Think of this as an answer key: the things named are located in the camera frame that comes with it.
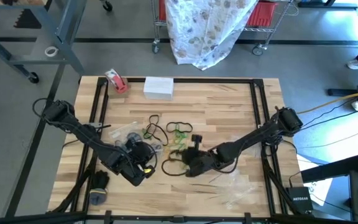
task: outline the white box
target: white box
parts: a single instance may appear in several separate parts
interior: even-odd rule
[[[151,100],[173,99],[173,78],[146,77],[144,95]]]

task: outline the gray floor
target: gray floor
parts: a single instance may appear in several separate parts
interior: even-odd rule
[[[153,37],[148,1],[115,1],[114,7],[114,14],[106,14],[98,1],[90,1],[78,37]],[[19,11],[0,12],[0,37],[37,35],[36,30],[12,28],[18,14]],[[124,27],[123,20],[128,22],[127,27]],[[259,37],[243,34],[242,38]],[[288,16],[283,20],[275,39],[358,40],[358,13],[300,9],[299,16]],[[32,48],[32,43],[4,45],[17,54],[29,53]],[[250,53],[252,47],[236,45],[225,60],[203,72],[192,65],[176,65],[168,44],[163,44],[156,55],[151,52],[150,44],[74,44],[73,49],[88,75],[101,75],[114,67],[120,74],[132,76],[279,78],[286,105],[298,111],[331,100],[324,92],[327,88],[355,88],[358,84],[358,70],[349,70],[344,66],[346,61],[358,54],[358,47],[271,45],[261,57]],[[29,83],[0,61],[0,216],[6,209],[37,122],[31,112],[31,104],[35,99],[46,96],[57,67],[33,66],[28,69],[39,74],[39,84]],[[78,75],[67,66],[57,98],[73,102],[78,89],[77,81]],[[325,119],[351,111],[351,108],[340,108]],[[301,118],[309,121],[320,113],[312,112]],[[358,136],[329,147],[305,147],[327,144],[357,132],[358,115],[354,114],[302,131],[295,136],[295,143],[298,152],[307,158],[331,162],[358,154]],[[61,131],[47,128],[18,215],[45,211],[63,141]],[[349,197],[347,185],[346,177],[335,179],[327,201],[341,206]],[[327,204],[316,209],[349,218],[347,212]]]

